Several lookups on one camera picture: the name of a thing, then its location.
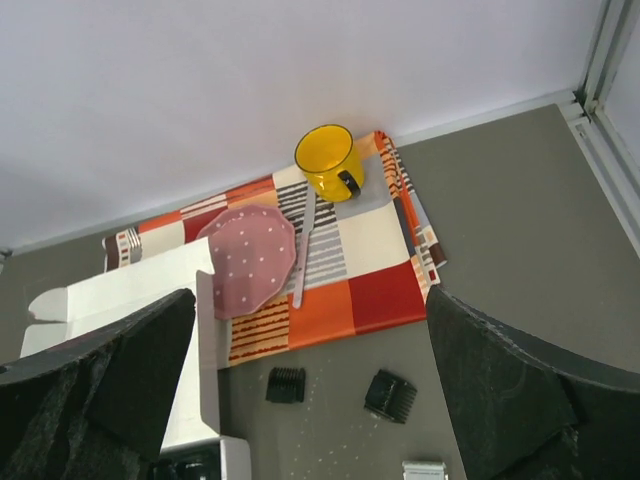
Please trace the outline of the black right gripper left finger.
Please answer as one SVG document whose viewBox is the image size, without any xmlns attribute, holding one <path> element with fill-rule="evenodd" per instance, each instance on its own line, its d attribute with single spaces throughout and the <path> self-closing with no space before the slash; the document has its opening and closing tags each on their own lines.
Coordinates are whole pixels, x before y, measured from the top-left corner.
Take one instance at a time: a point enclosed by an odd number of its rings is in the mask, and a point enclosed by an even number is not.
<svg viewBox="0 0 640 480">
<path fill-rule="evenodd" d="M 179 289 L 2 365 L 2 478 L 144 478 L 160 454 L 195 317 L 195 295 Z"/>
</svg>

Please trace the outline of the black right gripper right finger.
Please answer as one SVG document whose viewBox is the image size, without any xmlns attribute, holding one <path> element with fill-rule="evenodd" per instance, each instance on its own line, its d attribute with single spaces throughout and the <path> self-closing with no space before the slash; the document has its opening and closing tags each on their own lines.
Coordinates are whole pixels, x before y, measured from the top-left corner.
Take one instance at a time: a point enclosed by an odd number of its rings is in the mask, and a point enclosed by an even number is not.
<svg viewBox="0 0 640 480">
<path fill-rule="evenodd" d="M 467 478 L 638 478 L 637 373 L 513 328 L 440 287 L 426 314 Z"/>
</svg>

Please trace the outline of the white cardboard box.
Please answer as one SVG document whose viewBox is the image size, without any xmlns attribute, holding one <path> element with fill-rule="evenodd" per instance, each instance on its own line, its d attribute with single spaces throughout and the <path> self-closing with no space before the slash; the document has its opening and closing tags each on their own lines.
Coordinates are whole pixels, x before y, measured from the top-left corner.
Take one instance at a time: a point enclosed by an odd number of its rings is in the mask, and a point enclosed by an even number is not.
<svg viewBox="0 0 640 480">
<path fill-rule="evenodd" d="M 89 421 L 139 461 L 214 442 L 221 476 L 251 476 L 247 441 L 219 434 L 213 248 L 207 239 L 39 295 L 21 354 L 70 352 L 111 337 Z"/>
</svg>

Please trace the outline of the silver hair clipper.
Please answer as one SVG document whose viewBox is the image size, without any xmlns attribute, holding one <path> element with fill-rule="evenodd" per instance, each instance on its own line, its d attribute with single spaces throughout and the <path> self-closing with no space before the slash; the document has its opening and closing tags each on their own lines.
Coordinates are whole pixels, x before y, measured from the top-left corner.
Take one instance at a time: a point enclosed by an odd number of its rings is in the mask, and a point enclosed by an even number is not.
<svg viewBox="0 0 640 480">
<path fill-rule="evenodd" d="M 403 461 L 404 480 L 448 480 L 447 467 L 439 461 Z"/>
</svg>

